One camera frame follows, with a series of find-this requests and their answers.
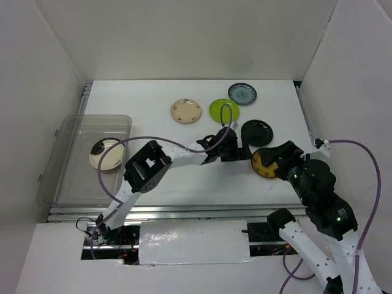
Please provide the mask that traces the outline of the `glossy black plate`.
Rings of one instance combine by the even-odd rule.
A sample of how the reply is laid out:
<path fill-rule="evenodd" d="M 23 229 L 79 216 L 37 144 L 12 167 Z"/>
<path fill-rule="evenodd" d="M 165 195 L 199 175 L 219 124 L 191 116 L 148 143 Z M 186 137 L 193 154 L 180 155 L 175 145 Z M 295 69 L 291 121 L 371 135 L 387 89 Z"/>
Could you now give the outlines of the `glossy black plate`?
<path fill-rule="evenodd" d="M 253 147 L 264 147 L 272 142 L 274 133 L 266 122 L 252 119 L 243 124 L 241 136 Z"/>

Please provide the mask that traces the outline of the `yellow brown plate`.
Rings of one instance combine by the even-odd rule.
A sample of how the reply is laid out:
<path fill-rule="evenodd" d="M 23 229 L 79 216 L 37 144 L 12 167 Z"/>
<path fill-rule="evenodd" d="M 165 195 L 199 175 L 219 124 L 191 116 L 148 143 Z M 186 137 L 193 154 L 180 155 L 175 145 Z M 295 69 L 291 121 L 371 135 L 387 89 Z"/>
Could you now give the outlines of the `yellow brown plate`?
<path fill-rule="evenodd" d="M 266 179 L 277 178 L 277 176 L 275 174 L 275 171 L 278 169 L 277 163 L 273 162 L 271 165 L 269 165 L 267 167 L 264 166 L 262 156 L 261 156 L 259 150 L 254 151 L 254 153 L 252 154 L 251 166 L 252 166 L 254 172 L 256 172 L 256 174 L 258 174 L 262 178 L 266 178 Z"/>

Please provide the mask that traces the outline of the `blue white plate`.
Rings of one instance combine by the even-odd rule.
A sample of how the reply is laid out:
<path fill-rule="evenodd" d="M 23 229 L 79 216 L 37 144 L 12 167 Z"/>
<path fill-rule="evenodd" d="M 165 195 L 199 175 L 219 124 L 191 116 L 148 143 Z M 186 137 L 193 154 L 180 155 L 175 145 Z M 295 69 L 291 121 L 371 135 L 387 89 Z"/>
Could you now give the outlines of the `blue white plate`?
<path fill-rule="evenodd" d="M 257 98 L 255 88 L 247 83 L 235 83 L 231 85 L 227 94 L 230 100 L 240 106 L 250 105 L 255 102 Z"/>

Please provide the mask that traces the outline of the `lime green plate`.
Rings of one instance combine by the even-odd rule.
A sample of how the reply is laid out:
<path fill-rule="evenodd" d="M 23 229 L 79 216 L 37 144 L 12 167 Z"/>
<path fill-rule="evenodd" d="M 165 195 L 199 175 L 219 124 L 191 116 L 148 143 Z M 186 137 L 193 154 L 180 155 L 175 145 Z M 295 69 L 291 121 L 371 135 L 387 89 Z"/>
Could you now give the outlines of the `lime green plate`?
<path fill-rule="evenodd" d="M 230 99 L 216 99 L 209 105 L 210 117 L 218 123 L 228 124 L 230 114 L 232 121 L 236 121 L 240 116 L 239 106 Z"/>

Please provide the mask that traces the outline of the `cream floral plate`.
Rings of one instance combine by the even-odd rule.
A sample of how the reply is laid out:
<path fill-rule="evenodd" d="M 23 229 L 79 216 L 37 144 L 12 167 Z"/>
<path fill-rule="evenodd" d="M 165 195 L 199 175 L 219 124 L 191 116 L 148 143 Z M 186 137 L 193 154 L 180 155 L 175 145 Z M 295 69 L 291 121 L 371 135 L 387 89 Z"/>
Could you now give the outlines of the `cream floral plate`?
<path fill-rule="evenodd" d="M 180 99 L 172 104 L 170 114 L 172 119 L 178 123 L 192 124 L 201 117 L 202 108 L 195 100 Z"/>

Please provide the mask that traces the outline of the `cream plate black patch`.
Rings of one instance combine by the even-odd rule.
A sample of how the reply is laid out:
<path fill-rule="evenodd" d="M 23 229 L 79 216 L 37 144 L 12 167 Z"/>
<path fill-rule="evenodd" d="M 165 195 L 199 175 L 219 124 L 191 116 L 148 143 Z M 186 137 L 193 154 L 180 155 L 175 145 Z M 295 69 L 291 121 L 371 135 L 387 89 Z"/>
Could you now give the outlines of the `cream plate black patch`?
<path fill-rule="evenodd" d="M 112 146 L 119 142 L 117 138 L 103 138 L 97 141 L 91 148 L 89 153 L 89 161 L 91 165 L 97 169 L 99 161 L 101 160 L 102 155 Z M 111 149 L 107 155 L 102 160 L 100 169 L 102 171 L 112 170 L 118 166 L 123 161 L 125 146 L 123 143 L 116 145 L 113 149 Z"/>

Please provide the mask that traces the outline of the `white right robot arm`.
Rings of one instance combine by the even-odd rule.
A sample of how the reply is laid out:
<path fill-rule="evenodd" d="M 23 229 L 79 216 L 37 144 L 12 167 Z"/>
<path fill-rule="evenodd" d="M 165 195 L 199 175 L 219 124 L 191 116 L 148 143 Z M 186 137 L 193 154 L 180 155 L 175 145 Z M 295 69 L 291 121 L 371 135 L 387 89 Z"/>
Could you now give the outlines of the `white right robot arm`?
<path fill-rule="evenodd" d="M 329 165 L 311 158 L 292 141 L 259 148 L 255 154 L 275 177 L 290 183 L 333 257 L 318 248 L 286 208 L 267 217 L 268 236 L 288 242 L 313 270 L 325 293 L 382 293 L 361 250 L 364 237 L 358 232 L 353 209 L 335 193 L 336 177 Z"/>

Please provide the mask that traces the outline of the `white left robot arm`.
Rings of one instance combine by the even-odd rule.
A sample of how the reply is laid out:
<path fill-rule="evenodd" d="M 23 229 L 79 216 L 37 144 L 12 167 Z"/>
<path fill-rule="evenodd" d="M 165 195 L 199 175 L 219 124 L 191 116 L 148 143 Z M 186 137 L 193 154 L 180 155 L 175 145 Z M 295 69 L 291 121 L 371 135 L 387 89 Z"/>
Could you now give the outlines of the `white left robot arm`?
<path fill-rule="evenodd" d="M 224 126 L 215 135 L 207 135 L 189 145 L 153 136 L 139 136 L 115 143 L 103 157 L 122 143 L 149 140 L 124 166 L 123 181 L 116 195 L 105 187 L 101 176 L 100 159 L 97 177 L 103 191 L 111 198 L 108 208 L 96 220 L 99 237 L 107 244 L 116 243 L 124 228 L 131 208 L 142 194 L 155 189 L 170 169 L 188 165 L 205 165 L 220 159 L 221 162 L 249 160 L 251 151 L 245 136 L 237 136 L 231 126 Z"/>

